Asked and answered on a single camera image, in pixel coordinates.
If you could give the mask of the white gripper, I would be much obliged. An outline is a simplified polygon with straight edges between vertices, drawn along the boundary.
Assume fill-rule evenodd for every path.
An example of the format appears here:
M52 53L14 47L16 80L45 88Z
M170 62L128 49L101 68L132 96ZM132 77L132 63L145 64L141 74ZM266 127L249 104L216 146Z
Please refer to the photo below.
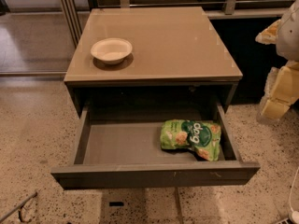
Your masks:
M274 21L257 34L255 41L265 45L276 44L279 23L280 20ZM281 119L289 110L289 105L299 99L299 62L287 61L281 68L272 67L266 79L264 94L269 99L264 97L261 100L261 116Z

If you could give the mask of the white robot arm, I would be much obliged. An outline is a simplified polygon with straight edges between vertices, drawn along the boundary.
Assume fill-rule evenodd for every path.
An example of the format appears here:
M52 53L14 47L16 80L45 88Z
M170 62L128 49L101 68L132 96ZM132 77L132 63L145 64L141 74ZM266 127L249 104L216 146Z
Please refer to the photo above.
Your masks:
M261 121L278 121L299 99L299 0L279 20L258 33L255 41L274 44L277 55L287 60L281 68L271 68L259 107Z

